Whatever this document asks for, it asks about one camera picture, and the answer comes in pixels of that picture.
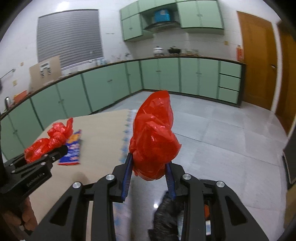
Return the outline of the person left hand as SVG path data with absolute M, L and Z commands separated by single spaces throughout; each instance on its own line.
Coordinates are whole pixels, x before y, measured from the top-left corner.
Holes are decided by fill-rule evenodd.
M 27 197 L 22 203 L 21 210 L 22 218 L 19 218 L 11 211 L 1 208 L 1 217 L 4 219 L 4 222 L 8 225 L 9 229 L 12 231 L 14 237 L 16 237 L 17 240 L 26 239 L 27 234 L 20 229 L 21 225 L 23 225 L 24 228 L 29 231 L 34 231 L 38 225 L 29 197 Z

